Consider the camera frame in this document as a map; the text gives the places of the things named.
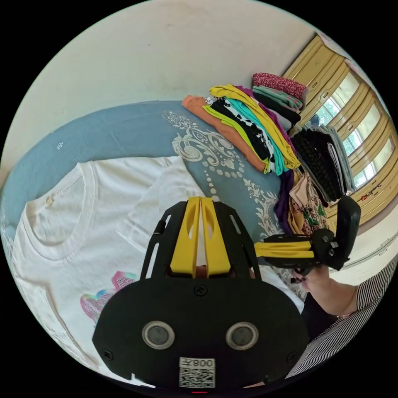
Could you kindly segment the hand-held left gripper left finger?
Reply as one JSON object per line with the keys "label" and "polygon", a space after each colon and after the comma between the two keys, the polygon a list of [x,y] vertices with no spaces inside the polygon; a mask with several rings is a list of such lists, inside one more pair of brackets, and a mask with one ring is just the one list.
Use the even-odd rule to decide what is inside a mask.
{"label": "hand-held left gripper left finger", "polygon": [[201,198],[188,199],[170,263],[173,275],[195,276]]}

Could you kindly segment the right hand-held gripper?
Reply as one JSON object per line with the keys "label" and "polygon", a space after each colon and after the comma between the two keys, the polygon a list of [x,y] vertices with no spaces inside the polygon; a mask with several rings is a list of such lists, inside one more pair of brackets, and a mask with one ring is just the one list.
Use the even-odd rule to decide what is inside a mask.
{"label": "right hand-held gripper", "polygon": [[306,276],[313,268],[327,266],[341,270],[351,253],[351,233],[323,228],[311,235],[273,235],[254,244],[258,258],[271,266],[291,269]]}

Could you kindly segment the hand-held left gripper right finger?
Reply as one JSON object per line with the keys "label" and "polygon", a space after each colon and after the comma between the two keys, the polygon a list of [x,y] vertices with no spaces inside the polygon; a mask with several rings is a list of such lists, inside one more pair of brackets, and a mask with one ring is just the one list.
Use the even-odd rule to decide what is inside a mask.
{"label": "hand-held left gripper right finger", "polygon": [[201,210],[207,277],[229,274],[231,265],[213,200],[211,198],[201,198]]}

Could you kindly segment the person's right hand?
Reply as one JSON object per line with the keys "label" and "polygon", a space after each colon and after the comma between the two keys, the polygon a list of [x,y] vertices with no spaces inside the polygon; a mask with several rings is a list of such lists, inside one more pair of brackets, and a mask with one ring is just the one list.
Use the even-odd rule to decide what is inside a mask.
{"label": "person's right hand", "polygon": [[345,316],[357,311],[358,286],[335,281],[330,277],[328,267],[315,267],[306,276],[293,271],[292,276],[326,313]]}

